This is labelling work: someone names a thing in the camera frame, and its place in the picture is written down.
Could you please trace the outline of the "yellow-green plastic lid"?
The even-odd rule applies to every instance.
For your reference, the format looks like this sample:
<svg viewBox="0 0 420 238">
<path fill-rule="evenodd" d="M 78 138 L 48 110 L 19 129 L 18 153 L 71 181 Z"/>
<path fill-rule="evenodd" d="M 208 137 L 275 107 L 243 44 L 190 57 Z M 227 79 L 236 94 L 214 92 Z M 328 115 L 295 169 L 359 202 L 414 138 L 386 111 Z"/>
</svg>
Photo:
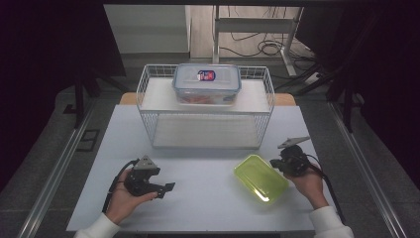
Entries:
<svg viewBox="0 0 420 238">
<path fill-rule="evenodd" d="M 273 203 L 289 188 L 286 178 L 259 155 L 249 155 L 234 168 L 236 178 L 264 203 Z"/>
</svg>

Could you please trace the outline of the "white power strip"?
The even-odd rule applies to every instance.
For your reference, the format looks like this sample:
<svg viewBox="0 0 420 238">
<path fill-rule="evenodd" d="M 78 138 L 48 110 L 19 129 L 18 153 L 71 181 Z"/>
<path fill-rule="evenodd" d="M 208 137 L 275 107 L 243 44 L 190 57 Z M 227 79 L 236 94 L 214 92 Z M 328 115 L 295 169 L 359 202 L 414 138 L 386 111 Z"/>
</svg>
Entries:
<svg viewBox="0 0 420 238">
<path fill-rule="evenodd" d="M 315 72 L 313 73 L 311 76 L 309 76 L 304 83 L 309 85 L 311 83 L 314 83 L 315 81 L 317 81 L 318 79 L 320 79 L 322 77 L 322 74 L 319 72 Z"/>
</svg>

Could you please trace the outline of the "person's left hand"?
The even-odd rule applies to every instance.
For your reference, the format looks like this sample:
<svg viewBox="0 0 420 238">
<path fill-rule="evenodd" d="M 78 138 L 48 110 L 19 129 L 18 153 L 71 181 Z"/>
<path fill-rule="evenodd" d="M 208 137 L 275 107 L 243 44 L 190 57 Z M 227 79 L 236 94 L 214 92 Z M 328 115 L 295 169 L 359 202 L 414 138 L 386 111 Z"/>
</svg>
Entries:
<svg viewBox="0 0 420 238">
<path fill-rule="evenodd" d="M 107 218 L 116 225 L 129 217 L 140 204 L 158 196 L 156 192 L 150 192 L 142 196 L 131 195 L 124 186 L 124 181 L 129 172 L 130 170 L 123 171 L 117 179 L 108 207 L 104 212 Z"/>
</svg>

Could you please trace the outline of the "white table cover sheet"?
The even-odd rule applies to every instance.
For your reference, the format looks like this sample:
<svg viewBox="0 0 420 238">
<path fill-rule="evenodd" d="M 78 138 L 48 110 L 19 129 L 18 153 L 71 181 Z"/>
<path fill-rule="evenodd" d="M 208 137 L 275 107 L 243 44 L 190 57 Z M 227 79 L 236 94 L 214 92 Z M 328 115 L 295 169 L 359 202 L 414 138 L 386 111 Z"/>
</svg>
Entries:
<svg viewBox="0 0 420 238">
<path fill-rule="evenodd" d="M 140 205 L 121 224 L 135 233 L 242 233 L 310 230 L 310 203 L 294 186 L 263 202 L 234 175 L 247 150 L 157 149 L 138 109 L 118 105 L 67 228 L 76 231 L 99 216 L 109 186 L 128 161 L 149 156 L 160 168 L 153 183 L 174 185 L 164 198 Z"/>
</svg>

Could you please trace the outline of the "black metal stand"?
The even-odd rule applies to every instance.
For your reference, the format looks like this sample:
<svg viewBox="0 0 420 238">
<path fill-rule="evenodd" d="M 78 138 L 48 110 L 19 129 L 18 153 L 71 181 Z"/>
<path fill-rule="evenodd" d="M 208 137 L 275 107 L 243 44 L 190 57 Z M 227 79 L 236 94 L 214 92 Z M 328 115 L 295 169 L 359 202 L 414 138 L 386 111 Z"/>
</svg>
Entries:
<svg viewBox="0 0 420 238">
<path fill-rule="evenodd" d="M 275 88 L 290 86 L 299 81 L 307 81 L 312 74 L 320 73 L 320 76 L 312 83 L 305 87 L 292 92 L 292 95 L 304 95 L 326 83 L 330 83 L 330 87 L 326 92 L 326 99 L 329 102 L 336 102 L 340 96 L 343 97 L 342 103 L 342 121 L 349 133 L 352 129 L 352 108 L 354 107 L 354 82 L 347 68 L 339 67 L 332 71 L 325 71 L 320 63 L 314 63 L 308 69 L 305 69 L 301 74 L 291 74 L 287 79 L 288 82 L 279 85 Z"/>
<path fill-rule="evenodd" d="M 75 115 L 75 129 L 78 129 L 81 126 L 82 121 L 85 118 L 84 92 L 87 92 L 90 97 L 99 97 L 101 94 L 97 78 L 102 79 L 111 86 L 119 89 L 121 92 L 129 91 L 127 86 L 97 68 L 92 67 L 76 73 L 73 77 L 75 103 L 68 104 L 63 111 L 64 114 Z"/>
</svg>

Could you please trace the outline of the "black rectangular floor frame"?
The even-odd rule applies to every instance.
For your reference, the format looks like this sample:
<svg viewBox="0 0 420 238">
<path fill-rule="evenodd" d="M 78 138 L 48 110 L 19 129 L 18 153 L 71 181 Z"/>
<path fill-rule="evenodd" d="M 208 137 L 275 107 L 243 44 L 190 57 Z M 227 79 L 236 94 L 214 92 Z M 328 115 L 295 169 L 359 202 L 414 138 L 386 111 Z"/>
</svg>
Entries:
<svg viewBox="0 0 420 238">
<path fill-rule="evenodd" d="M 85 130 L 77 144 L 77 152 L 92 152 L 100 134 L 99 129 Z"/>
</svg>

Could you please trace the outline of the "white metal desk frame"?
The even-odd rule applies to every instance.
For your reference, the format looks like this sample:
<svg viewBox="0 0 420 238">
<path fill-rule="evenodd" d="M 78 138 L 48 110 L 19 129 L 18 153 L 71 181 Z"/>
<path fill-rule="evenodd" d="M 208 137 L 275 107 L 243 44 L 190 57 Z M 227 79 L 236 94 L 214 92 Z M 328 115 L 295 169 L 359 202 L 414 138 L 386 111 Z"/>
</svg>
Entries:
<svg viewBox="0 0 420 238">
<path fill-rule="evenodd" d="M 303 8 L 298 7 L 292 18 L 245 18 L 221 17 L 220 7 L 215 5 L 212 13 L 213 23 L 213 49 L 212 61 L 219 62 L 220 47 L 219 35 L 221 33 L 251 33 L 251 34 L 284 34 L 286 41 L 279 46 L 279 52 L 289 76 L 296 76 L 291 61 L 291 45 L 301 18 Z"/>
</svg>

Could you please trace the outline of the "aluminium floor rail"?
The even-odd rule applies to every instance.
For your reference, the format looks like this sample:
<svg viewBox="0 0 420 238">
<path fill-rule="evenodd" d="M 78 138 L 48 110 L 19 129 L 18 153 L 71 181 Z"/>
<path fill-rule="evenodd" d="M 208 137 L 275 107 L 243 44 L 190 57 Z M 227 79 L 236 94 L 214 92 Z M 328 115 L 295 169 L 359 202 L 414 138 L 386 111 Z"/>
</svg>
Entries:
<svg viewBox="0 0 420 238">
<path fill-rule="evenodd" d="M 63 151 L 55 162 L 44 187 L 23 223 L 17 238 L 35 238 L 44 217 L 47 214 L 48 208 L 52 203 L 53 197 L 69 166 L 71 158 L 76 151 L 77 144 L 90 121 L 96 104 L 96 99 L 90 99 L 88 101 L 85 118 L 83 119 L 81 126 L 72 131 L 70 138 L 67 140 Z"/>
<path fill-rule="evenodd" d="M 382 187 L 376 179 L 373 171 L 368 164 L 365 154 L 362 152 L 359 143 L 357 142 L 354 134 L 346 127 L 343 121 L 343 114 L 339 105 L 334 102 L 328 102 L 330 110 L 332 111 L 335 121 L 348 145 L 350 152 L 357 164 L 361 175 L 367 184 L 367 188 L 376 204 L 382 219 L 388 228 L 392 238 L 408 238 L 407 232 L 404 230 L 402 223 L 395 212 L 391 202 L 385 195 Z"/>
</svg>

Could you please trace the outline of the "person's right hand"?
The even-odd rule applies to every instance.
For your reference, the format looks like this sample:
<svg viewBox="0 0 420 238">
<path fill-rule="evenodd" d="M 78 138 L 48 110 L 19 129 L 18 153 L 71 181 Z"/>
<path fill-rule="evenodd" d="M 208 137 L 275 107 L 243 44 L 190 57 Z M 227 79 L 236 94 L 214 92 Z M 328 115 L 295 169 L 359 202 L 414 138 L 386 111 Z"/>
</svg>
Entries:
<svg viewBox="0 0 420 238">
<path fill-rule="evenodd" d="M 308 199 L 314 210 L 329 205 L 323 193 L 322 178 L 312 169 L 307 169 L 301 177 L 289 175 L 285 177 L 295 184 L 297 190 Z"/>
</svg>

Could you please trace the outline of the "white wire shelf rack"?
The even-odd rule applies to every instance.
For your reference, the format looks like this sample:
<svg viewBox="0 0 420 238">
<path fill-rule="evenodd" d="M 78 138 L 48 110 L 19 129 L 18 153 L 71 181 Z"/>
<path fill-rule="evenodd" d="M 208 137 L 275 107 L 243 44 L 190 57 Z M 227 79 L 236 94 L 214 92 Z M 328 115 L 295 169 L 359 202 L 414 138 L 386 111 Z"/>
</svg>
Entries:
<svg viewBox="0 0 420 238">
<path fill-rule="evenodd" d="M 242 89 L 230 106 L 179 103 L 172 88 L 178 64 L 148 64 L 137 107 L 151 144 L 161 148 L 256 149 L 274 106 L 265 66 L 240 66 Z"/>
</svg>

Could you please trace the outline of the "clear lidded food container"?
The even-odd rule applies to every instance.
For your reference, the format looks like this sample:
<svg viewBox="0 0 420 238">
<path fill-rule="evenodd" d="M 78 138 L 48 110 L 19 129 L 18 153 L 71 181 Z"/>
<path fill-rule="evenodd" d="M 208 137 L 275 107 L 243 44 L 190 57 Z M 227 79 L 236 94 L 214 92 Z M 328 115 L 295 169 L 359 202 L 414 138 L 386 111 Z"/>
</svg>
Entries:
<svg viewBox="0 0 420 238">
<path fill-rule="evenodd" d="M 230 106 L 242 83 L 236 65 L 182 63 L 175 69 L 172 88 L 179 103 Z"/>
</svg>

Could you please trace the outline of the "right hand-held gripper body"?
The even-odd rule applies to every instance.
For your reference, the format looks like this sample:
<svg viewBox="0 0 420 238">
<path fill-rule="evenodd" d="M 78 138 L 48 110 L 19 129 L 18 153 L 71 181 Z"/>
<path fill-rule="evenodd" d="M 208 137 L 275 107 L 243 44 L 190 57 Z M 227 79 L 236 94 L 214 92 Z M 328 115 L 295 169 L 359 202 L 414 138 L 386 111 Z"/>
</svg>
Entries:
<svg viewBox="0 0 420 238">
<path fill-rule="evenodd" d="M 299 143 L 309 140 L 310 137 L 287 138 L 278 148 L 281 149 L 281 165 L 278 169 L 284 167 L 288 169 L 287 175 L 300 177 L 308 169 L 309 160 L 306 154 L 298 146 Z"/>
</svg>

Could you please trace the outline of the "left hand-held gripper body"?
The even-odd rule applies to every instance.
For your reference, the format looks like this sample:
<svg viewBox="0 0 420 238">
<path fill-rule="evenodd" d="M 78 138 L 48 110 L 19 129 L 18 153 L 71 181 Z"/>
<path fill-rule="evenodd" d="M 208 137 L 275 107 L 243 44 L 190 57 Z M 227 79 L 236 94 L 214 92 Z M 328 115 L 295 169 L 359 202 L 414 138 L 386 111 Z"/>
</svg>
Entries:
<svg viewBox="0 0 420 238">
<path fill-rule="evenodd" d="M 150 178 L 157 176 L 160 168 L 148 157 L 137 159 L 125 178 L 124 186 L 133 196 L 142 196 L 151 192 L 164 192 L 164 186 L 150 183 Z"/>
</svg>

